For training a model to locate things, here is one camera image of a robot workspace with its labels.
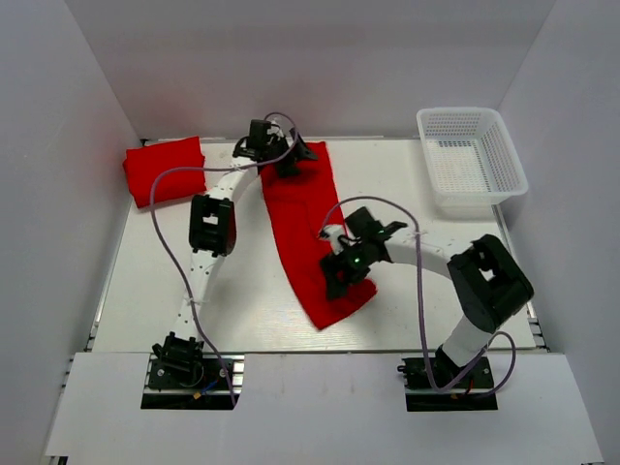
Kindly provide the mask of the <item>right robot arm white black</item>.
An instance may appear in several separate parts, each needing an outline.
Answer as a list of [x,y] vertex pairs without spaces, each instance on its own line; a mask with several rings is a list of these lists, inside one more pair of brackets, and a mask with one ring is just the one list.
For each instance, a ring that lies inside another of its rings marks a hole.
[[345,296],[380,262],[413,265],[416,272],[427,270],[451,281],[462,317],[429,361],[438,386],[457,387],[469,379],[472,360],[534,296],[529,279],[492,234],[472,241],[460,252],[452,239],[425,243],[414,225],[400,221],[384,225],[361,207],[343,226],[324,225],[319,238],[330,246],[320,260],[329,300]]

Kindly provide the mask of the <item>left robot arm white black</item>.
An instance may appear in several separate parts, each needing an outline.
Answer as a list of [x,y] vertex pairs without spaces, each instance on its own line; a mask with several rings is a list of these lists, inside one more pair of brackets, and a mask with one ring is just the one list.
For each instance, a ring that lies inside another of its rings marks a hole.
[[316,161],[294,121],[287,114],[273,111],[253,119],[249,133],[239,139],[232,160],[223,168],[200,167],[198,171],[219,172],[215,186],[192,197],[189,219],[190,269],[183,269],[161,233],[158,237],[180,273],[185,296],[173,326],[181,339],[196,337],[214,354],[218,352],[202,326],[202,305],[212,293],[225,259],[236,243],[235,207],[262,170],[275,168],[278,174],[297,174],[301,160]]

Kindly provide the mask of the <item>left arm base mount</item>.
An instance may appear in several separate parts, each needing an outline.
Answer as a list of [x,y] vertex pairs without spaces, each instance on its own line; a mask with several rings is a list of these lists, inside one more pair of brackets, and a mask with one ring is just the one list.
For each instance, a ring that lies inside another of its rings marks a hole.
[[146,369],[144,410],[231,411],[243,382],[243,356],[216,356],[194,337],[170,333],[155,344]]

